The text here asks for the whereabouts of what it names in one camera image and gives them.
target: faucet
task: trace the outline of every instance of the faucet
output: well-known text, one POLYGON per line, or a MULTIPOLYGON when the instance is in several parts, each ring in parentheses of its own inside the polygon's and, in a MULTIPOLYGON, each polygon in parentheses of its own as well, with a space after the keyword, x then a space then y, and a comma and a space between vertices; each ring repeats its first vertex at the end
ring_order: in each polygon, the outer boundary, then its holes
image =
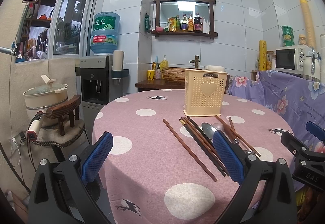
POLYGON ((191 60, 190 61, 191 64, 194 63, 194 68, 195 69, 199 69, 199 62, 200 62, 200 60, 199 60, 199 56, 198 55, 195 56, 195 60, 191 60))

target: blue textured gripper pad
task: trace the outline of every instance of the blue textured gripper pad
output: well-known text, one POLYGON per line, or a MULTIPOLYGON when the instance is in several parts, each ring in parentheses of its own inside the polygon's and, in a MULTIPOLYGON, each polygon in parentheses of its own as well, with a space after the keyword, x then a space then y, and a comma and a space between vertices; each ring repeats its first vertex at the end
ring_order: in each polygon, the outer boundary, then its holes
POLYGON ((82 167, 81 181, 84 185, 95 180, 98 171, 103 165, 113 147, 113 136, 107 132, 101 142, 96 146, 82 167))
POLYGON ((325 141, 325 131, 315 123, 308 121, 306 123, 306 130, 316 136, 319 140, 325 141))
POLYGON ((222 163, 227 168, 231 179, 241 184, 244 181, 244 167, 237 155, 222 137, 219 131, 213 134, 213 146, 219 154, 222 163))

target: heart emblem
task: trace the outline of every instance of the heart emblem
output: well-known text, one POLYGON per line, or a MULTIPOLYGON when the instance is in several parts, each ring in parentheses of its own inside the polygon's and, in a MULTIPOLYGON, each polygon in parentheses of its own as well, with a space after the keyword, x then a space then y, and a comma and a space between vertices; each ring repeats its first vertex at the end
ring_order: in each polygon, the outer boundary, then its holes
POLYGON ((203 82, 201 84, 201 91, 206 97, 211 96, 217 89, 216 83, 203 82))

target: purple floral fabric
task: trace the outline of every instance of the purple floral fabric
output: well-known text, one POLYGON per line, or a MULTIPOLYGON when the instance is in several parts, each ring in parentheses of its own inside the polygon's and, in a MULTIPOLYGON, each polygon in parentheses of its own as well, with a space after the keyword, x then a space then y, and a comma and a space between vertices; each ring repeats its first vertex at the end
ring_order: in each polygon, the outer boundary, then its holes
POLYGON ((256 80, 246 78, 246 86, 233 82, 229 94, 273 110, 289 124, 295 137, 309 150, 325 153, 323 142, 306 130, 308 121, 325 128, 325 85, 272 70, 260 71, 256 80))

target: white microwave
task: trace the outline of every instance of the white microwave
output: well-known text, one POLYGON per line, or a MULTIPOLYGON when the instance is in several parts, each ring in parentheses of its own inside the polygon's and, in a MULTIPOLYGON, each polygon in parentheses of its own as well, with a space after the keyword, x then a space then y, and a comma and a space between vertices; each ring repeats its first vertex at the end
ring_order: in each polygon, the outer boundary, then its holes
POLYGON ((276 49, 275 70, 302 75, 303 63, 311 56, 311 48, 307 45, 280 47, 276 49))

